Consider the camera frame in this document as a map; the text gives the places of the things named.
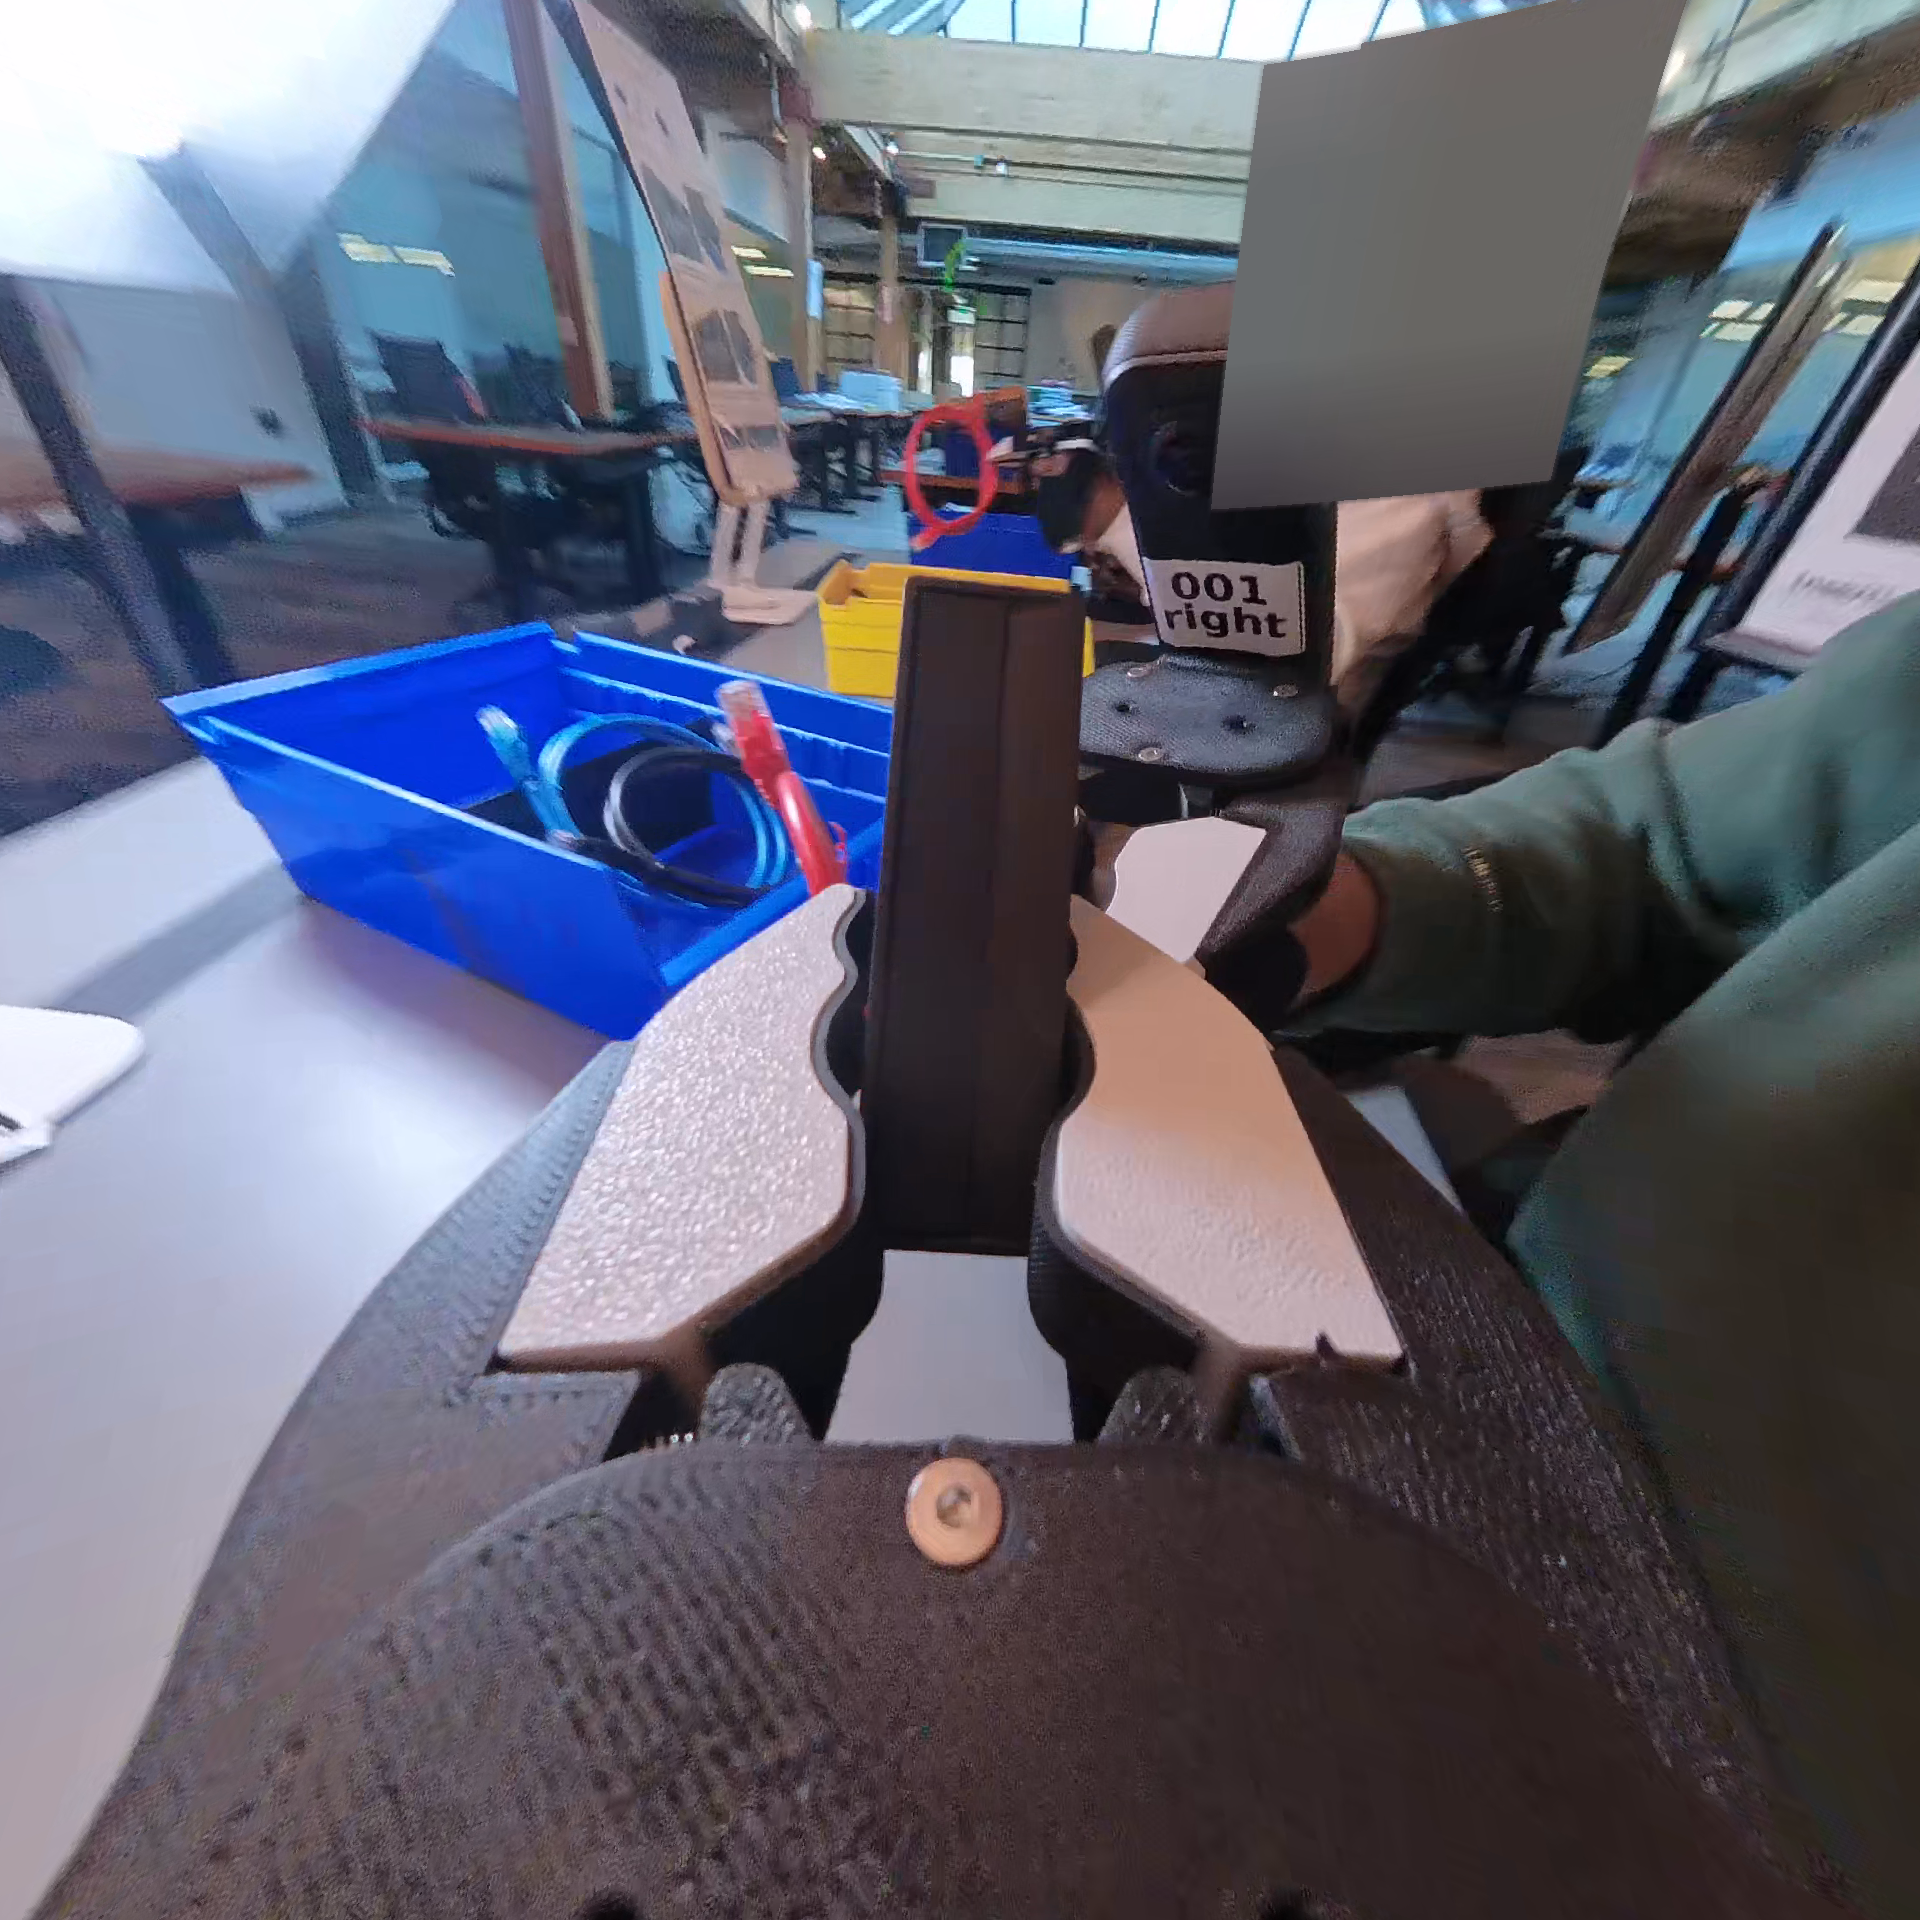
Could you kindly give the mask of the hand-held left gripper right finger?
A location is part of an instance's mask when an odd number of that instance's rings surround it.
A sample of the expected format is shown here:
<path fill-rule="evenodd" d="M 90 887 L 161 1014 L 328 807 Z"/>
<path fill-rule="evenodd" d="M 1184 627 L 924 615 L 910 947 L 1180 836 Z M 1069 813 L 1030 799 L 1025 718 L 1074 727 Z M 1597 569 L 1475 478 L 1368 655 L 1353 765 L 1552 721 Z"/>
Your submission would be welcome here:
<path fill-rule="evenodd" d="M 1170 1321 L 1202 1374 L 1403 1357 L 1264 1035 L 1200 973 L 1072 900 L 1068 996 L 1090 1047 L 1041 1199 L 1080 1263 Z"/>

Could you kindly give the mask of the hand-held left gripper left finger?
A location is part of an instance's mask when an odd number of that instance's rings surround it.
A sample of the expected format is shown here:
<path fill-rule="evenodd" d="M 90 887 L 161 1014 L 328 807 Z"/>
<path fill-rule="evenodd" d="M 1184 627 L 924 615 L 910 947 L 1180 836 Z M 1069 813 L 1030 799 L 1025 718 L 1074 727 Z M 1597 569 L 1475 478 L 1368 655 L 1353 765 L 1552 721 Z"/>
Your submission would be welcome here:
<path fill-rule="evenodd" d="M 638 1033 L 496 1344 L 502 1368 L 708 1374 L 713 1339 L 848 1235 L 857 1118 L 827 1035 L 865 904 L 826 887 Z"/>

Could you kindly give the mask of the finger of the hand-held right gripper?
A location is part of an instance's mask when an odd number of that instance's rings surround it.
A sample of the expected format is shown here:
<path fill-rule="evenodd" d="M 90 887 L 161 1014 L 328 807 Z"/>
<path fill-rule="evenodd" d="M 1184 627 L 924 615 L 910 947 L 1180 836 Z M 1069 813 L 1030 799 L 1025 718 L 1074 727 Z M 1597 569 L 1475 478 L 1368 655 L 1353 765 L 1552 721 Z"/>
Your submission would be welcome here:
<path fill-rule="evenodd" d="M 1195 964 L 1266 829 L 1228 817 L 1131 828 L 1108 861 L 1108 920 L 1178 964 Z"/>

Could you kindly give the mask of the black network switch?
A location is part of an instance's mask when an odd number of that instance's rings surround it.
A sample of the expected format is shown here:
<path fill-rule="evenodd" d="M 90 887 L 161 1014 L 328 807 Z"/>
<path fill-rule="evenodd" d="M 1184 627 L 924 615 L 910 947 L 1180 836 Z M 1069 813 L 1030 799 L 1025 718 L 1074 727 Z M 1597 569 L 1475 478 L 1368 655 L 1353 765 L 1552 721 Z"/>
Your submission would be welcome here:
<path fill-rule="evenodd" d="M 1019 1254 L 1065 1103 L 1086 612 L 902 596 L 860 1116 L 886 1252 Z"/>

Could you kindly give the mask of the yellow plastic bin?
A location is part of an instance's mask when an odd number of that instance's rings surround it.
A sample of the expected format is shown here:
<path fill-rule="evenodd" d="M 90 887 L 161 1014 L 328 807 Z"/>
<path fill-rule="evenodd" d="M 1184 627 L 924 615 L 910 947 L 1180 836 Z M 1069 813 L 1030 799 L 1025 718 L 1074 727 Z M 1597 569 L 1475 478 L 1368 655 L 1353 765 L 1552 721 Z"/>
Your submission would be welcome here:
<path fill-rule="evenodd" d="M 856 565 L 835 563 L 817 588 L 822 627 L 822 654 L 827 687 L 857 700 L 891 701 L 901 687 L 901 651 L 905 630 L 918 635 L 918 651 L 926 654 L 932 639 L 946 639 L 946 679 L 960 664 L 977 681 L 985 668 L 1001 664 L 1006 620 L 974 605 L 954 608 L 936 628 L 924 617 L 910 615 L 914 582 L 932 580 L 932 592 L 944 601 L 956 595 L 987 595 L 992 601 L 1008 596 L 1036 598 L 1041 595 L 1065 596 L 1076 605 L 1083 596 L 1065 580 L 977 571 L 956 566 L 928 566 L 908 563 Z"/>

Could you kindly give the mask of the blue plastic bin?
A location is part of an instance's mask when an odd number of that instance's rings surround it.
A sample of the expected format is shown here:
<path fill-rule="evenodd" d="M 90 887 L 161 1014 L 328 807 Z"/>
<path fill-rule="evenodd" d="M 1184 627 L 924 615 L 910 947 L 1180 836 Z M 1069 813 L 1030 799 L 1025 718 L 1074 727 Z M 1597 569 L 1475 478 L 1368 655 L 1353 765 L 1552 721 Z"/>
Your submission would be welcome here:
<path fill-rule="evenodd" d="M 726 775 L 636 775 L 619 813 L 669 871 L 753 888 L 698 903 L 555 844 L 531 789 L 561 735 L 570 829 L 602 833 L 634 753 L 707 748 L 722 662 L 517 627 L 177 695 L 166 712 L 221 773 L 317 904 L 610 1037 L 810 897 L 779 821 Z"/>
<path fill-rule="evenodd" d="M 1030 512 L 985 512 L 969 526 L 960 502 L 937 507 L 941 536 L 908 555 L 924 569 L 960 569 L 1069 582 L 1082 555 L 1050 543 L 1041 517 Z"/>

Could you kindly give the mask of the person's right hand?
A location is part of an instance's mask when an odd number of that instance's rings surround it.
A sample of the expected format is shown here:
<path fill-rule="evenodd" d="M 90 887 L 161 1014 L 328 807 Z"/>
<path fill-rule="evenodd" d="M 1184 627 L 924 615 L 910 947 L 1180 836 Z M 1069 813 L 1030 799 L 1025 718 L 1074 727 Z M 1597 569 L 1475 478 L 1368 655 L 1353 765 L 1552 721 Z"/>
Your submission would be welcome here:
<path fill-rule="evenodd" d="M 1321 893 L 1289 926 L 1300 952 L 1297 1009 L 1345 992 L 1370 967 L 1381 915 L 1377 879 L 1352 849 L 1339 849 Z"/>

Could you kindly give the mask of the person's green sweatshirt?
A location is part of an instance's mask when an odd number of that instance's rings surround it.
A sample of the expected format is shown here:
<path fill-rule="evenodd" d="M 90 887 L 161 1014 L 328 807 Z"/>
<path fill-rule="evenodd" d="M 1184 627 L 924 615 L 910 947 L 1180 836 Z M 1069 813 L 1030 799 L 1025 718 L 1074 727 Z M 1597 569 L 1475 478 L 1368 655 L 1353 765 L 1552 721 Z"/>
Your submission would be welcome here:
<path fill-rule="evenodd" d="M 1795 926 L 1621 1069 L 1532 1219 L 1772 1756 L 1915 1915 L 1915 929 Z"/>

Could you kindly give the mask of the wooden instruction board stand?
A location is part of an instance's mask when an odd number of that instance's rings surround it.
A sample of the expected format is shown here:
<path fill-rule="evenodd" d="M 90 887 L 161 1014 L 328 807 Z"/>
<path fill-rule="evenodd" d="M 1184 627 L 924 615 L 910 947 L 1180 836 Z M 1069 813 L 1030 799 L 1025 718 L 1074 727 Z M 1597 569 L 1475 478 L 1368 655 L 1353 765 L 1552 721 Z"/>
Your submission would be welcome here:
<path fill-rule="evenodd" d="M 812 595 L 764 582 L 760 565 L 770 509 L 800 468 L 716 174 L 669 70 L 598 6 L 572 14 L 664 251 L 664 317 L 716 496 L 708 588 L 726 621 L 789 627 Z"/>

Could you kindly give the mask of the framed marker board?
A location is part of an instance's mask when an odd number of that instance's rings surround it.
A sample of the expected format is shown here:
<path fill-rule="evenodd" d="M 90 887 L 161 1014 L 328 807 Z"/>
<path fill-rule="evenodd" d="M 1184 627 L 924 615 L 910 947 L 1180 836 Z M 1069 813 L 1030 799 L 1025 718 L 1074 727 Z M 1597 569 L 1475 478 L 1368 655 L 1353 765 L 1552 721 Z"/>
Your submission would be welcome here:
<path fill-rule="evenodd" d="M 1917 277 L 1825 414 L 1776 507 L 1691 638 L 1685 689 L 1726 664 L 1803 672 L 1917 592 Z"/>

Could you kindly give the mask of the wooden office desk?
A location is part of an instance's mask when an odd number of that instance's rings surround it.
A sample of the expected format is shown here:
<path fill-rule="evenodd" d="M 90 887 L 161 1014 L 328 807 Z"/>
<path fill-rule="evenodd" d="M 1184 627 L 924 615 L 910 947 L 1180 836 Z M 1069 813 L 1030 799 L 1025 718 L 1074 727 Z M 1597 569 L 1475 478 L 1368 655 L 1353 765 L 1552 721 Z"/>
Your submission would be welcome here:
<path fill-rule="evenodd" d="M 653 472 L 692 444 L 685 427 L 565 427 L 550 423 L 364 415 L 385 448 L 424 468 L 428 517 L 486 550 L 486 595 L 510 620 L 548 601 L 580 603 L 555 571 L 565 541 L 614 543 L 629 601 L 666 590 Z"/>

